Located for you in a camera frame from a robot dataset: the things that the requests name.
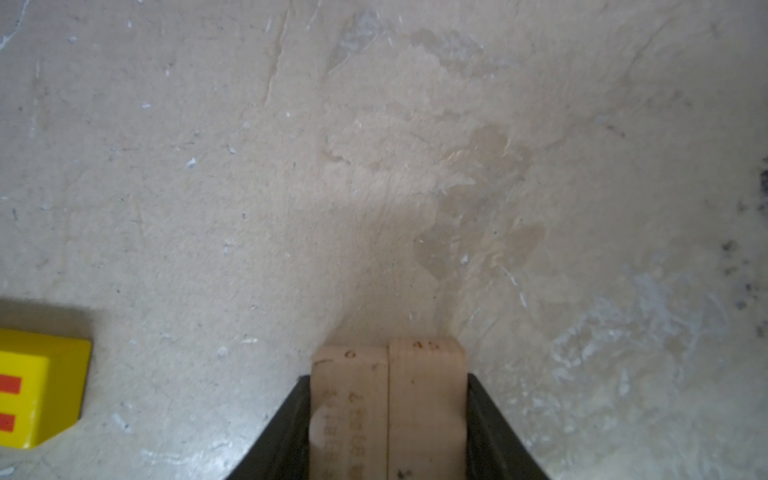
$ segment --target red stripe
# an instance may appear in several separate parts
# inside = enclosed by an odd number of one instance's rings
[[[0,413],[0,432],[13,432],[14,423],[16,423],[16,415]]]
[[[22,378],[20,376],[2,375],[0,373],[0,393],[13,393],[18,395],[22,390]]]

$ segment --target black metal bracket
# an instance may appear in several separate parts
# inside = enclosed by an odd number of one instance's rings
[[[228,480],[306,480],[310,378],[302,376]],[[549,480],[471,373],[467,389],[467,479]]]

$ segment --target wet stain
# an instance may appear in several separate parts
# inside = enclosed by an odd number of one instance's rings
[[[411,34],[411,45],[424,47],[438,58],[443,68],[462,77],[482,78],[512,66],[509,60],[491,58],[472,36],[456,30],[441,36],[422,28]]]
[[[440,282],[435,318],[447,321],[465,281],[487,283],[499,275],[496,266],[524,266],[546,230],[518,217],[511,196],[531,166],[531,152],[509,145],[500,127],[479,128],[442,163],[465,181],[435,194],[435,223],[415,238],[414,250]]]
[[[354,54],[362,53],[369,47],[388,27],[382,21],[376,10],[366,8],[360,10],[344,22],[339,42],[331,52],[326,73],[336,70]]]

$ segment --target wooden block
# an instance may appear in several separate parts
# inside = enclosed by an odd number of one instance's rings
[[[389,480],[465,480],[466,398],[456,340],[389,343]]]
[[[312,358],[310,480],[386,478],[387,348],[323,346]]]

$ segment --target concrete floor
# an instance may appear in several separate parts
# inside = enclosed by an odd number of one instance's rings
[[[223,478],[321,343],[448,334],[552,478],[768,478],[766,25],[4,0],[0,325],[94,352],[0,471]]]

